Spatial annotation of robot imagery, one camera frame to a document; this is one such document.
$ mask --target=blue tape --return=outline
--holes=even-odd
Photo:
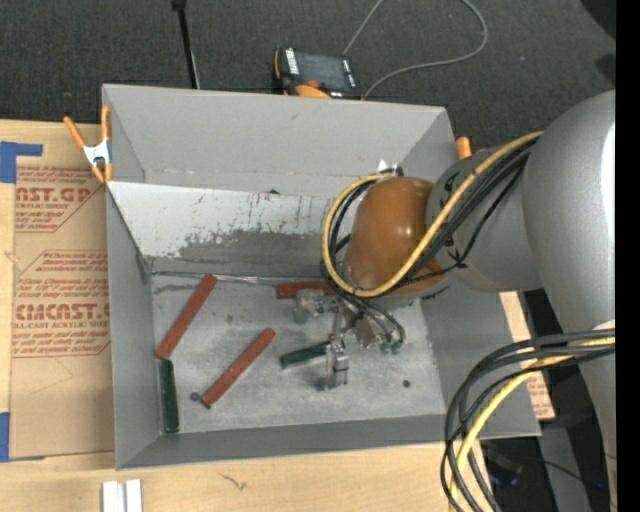
[[[9,413],[0,413],[0,462],[9,460]]]
[[[42,144],[0,142],[0,183],[16,182],[17,156],[42,156]]]

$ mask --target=cable bundle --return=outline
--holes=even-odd
[[[532,338],[503,347],[482,359],[462,383],[447,411],[445,423],[446,446],[440,466],[440,479],[444,492],[449,499],[450,510],[463,510],[457,499],[458,490],[472,510],[476,512],[482,512],[483,510],[471,495],[462,476],[466,461],[469,462],[469,466],[491,510],[498,510],[495,498],[484,481],[477,461],[470,450],[488,418],[513,390],[525,382],[531,374],[541,369],[553,369],[586,363],[614,352],[615,329],[603,329]],[[478,380],[491,375],[500,368],[531,359],[538,359],[538,361],[524,370],[497,379],[480,393],[471,406],[468,406],[469,392]],[[463,442],[456,454],[453,443],[459,437],[463,438]],[[447,482],[446,478],[447,464],[451,469],[450,482]]]

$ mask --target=yellow cable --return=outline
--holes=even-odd
[[[373,298],[373,297],[377,297],[378,295],[381,295],[381,294],[389,291],[393,286],[395,286],[407,274],[407,272],[409,272],[409,270],[415,264],[415,262],[418,260],[418,258],[420,258],[420,256],[424,252],[424,250],[429,246],[429,244],[431,243],[431,241],[435,237],[436,233],[440,229],[440,226],[442,226],[442,224],[446,221],[447,216],[449,215],[451,210],[455,207],[457,202],[460,200],[462,195],[467,191],[467,189],[471,186],[471,184],[475,181],[475,179],[480,174],[482,174],[484,171],[486,171],[488,168],[490,168],[500,158],[502,158],[503,156],[509,154],[509,152],[513,151],[514,149],[518,148],[519,146],[522,146],[523,144],[526,144],[527,142],[540,137],[540,135],[542,135],[542,132],[530,133],[528,135],[525,135],[524,137],[520,137],[519,139],[516,139],[516,140],[514,140],[514,141],[512,141],[512,142],[510,142],[510,143],[508,143],[508,144],[506,144],[504,146],[502,146],[498,151],[496,151],[495,153],[490,155],[486,160],[484,160],[475,169],[475,171],[472,172],[471,174],[469,174],[465,178],[465,180],[460,184],[460,186],[456,189],[456,191],[453,193],[451,198],[444,205],[444,207],[442,208],[440,213],[437,215],[437,217],[433,221],[433,224],[431,224],[431,226],[429,227],[427,232],[424,234],[424,236],[420,240],[420,243],[414,249],[414,251],[411,253],[411,256],[409,256],[409,258],[404,263],[404,265],[402,265],[402,267],[388,281],[386,281],[385,283],[383,283],[382,285],[380,285],[380,286],[378,286],[376,288],[372,288],[372,289],[356,288],[355,286],[352,286],[349,283],[347,283],[346,281],[344,281],[344,279],[342,279],[342,277],[340,277],[340,275],[338,274],[338,272],[334,268],[333,263],[331,262],[331,257],[329,255],[329,233],[331,231],[331,224],[333,222],[333,217],[336,214],[336,211],[338,210],[338,207],[340,206],[340,204],[342,204],[342,201],[344,200],[344,198],[349,193],[351,193],[351,191],[353,189],[357,188],[362,183],[367,183],[369,181],[376,181],[376,180],[379,180],[379,179],[387,178],[388,176],[379,175],[379,174],[378,175],[367,176],[367,177],[362,178],[361,180],[357,181],[356,183],[353,183],[349,187],[347,187],[338,196],[338,198],[335,200],[335,202],[331,205],[331,208],[329,209],[329,212],[327,213],[327,217],[325,218],[325,222],[324,222],[324,226],[323,226],[322,258],[324,260],[324,263],[325,263],[325,265],[327,267],[327,271],[328,271],[329,275],[331,276],[331,278],[345,292],[347,292],[347,293],[349,293],[351,295],[355,295],[356,297],[361,297],[361,298],[365,298],[365,299],[366,298]]]
[[[608,345],[612,343],[615,343],[615,337],[596,338],[586,342],[581,342],[577,346],[588,347],[588,346],[594,346],[594,345]],[[570,359],[571,357],[573,356],[545,357],[544,359],[541,359],[540,361],[536,361],[535,363],[529,365],[527,369],[544,368],[546,366],[551,366],[561,361]],[[500,391],[498,391],[493,396],[493,398],[487,403],[485,408],[480,412],[478,417],[475,419],[475,421],[471,425],[471,428],[469,429],[469,432],[464,438],[462,444],[460,445],[460,451],[456,456],[456,463],[461,473],[465,469],[469,451],[471,450],[473,443],[475,442],[476,438],[478,437],[478,434],[484,427],[489,417],[495,412],[495,410],[504,401],[504,399],[507,398],[513,392],[514,389],[516,389],[520,384],[525,382],[527,379],[529,379],[533,375],[534,375],[533,373],[525,373],[523,375],[518,375],[516,377],[513,377],[511,380],[506,382],[504,386],[500,388]],[[455,499],[458,495],[458,484],[453,479],[453,477],[449,481],[449,489],[451,491],[451,495]],[[455,511],[455,508],[452,504],[449,504],[449,511],[450,512]]]

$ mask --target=white cable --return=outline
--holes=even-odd
[[[369,11],[369,14],[365,18],[365,20],[362,22],[362,24],[360,25],[360,28],[355,33],[355,35],[351,38],[351,41],[349,42],[349,44],[347,45],[343,53],[346,54],[347,51],[349,51],[349,49],[351,48],[355,40],[358,38],[358,36],[360,35],[364,27],[369,22],[369,19],[371,18],[371,16],[373,16],[373,13],[376,12],[376,10],[378,9],[378,7],[380,7],[380,4],[382,4],[383,1],[384,0],[378,0],[378,2],[376,2],[376,4],[371,9],[371,11]],[[459,1],[462,2],[475,15],[475,17],[480,22],[480,25],[482,26],[482,42],[480,43],[480,45],[472,52],[467,53],[466,55],[461,55],[460,57],[455,57],[453,59],[447,59],[447,60],[440,60],[436,62],[426,62],[424,64],[416,64],[414,66],[408,66],[406,68],[401,68],[396,71],[392,71],[388,75],[385,75],[382,78],[380,78],[378,81],[376,81],[371,87],[369,87],[369,89],[367,89],[367,91],[364,93],[362,99],[367,99],[367,97],[371,95],[371,92],[374,89],[376,89],[378,86],[380,86],[380,84],[382,84],[383,82],[386,82],[390,78],[398,76],[402,73],[408,73],[409,71],[416,71],[418,69],[433,68],[436,66],[446,66],[448,64],[456,64],[458,62],[462,62],[472,57],[475,57],[482,50],[484,50],[484,47],[487,45],[487,41],[489,40],[489,29],[487,28],[486,21],[484,20],[480,11],[478,11],[478,9],[471,2],[469,2],[469,0],[459,0]]]
[[[378,7],[380,7],[380,4],[382,2],[384,2],[384,0],[378,0],[376,2],[376,5],[374,5],[373,8],[369,11],[369,14],[367,14],[367,17],[364,19],[364,21],[360,25],[360,28],[356,31],[354,36],[351,38],[351,41],[349,41],[349,44],[347,45],[347,47],[342,52],[343,55],[346,55],[347,52],[349,51],[349,49],[351,48],[351,46],[353,45],[353,43],[356,42],[356,39],[358,39],[358,36],[360,35],[360,32],[362,32],[364,27],[366,27],[367,23],[369,23],[369,20],[371,19],[371,16],[373,16],[373,13],[375,13],[378,10]]]

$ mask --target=red plastic stick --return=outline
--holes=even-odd
[[[322,290],[327,295],[335,295],[336,292],[326,281],[304,281],[294,283],[280,283],[276,285],[276,297],[278,299],[295,299],[299,290]]]
[[[242,355],[227,368],[222,377],[220,377],[208,390],[200,397],[200,402],[207,409],[217,402],[222,395],[233,385],[233,383],[242,375],[242,373],[258,358],[260,354],[269,346],[269,343],[276,337],[276,332],[270,327],[266,328],[256,340],[249,345]]]
[[[184,333],[187,332],[189,324],[191,324],[191,321],[198,314],[204,301],[207,300],[216,282],[216,277],[211,274],[207,274],[200,282],[198,288],[189,299],[189,302],[187,302],[187,305],[180,313],[180,316],[173,323],[173,326],[169,329],[169,332],[156,350],[156,357],[158,359],[169,359],[178,342],[182,336],[184,336]]]

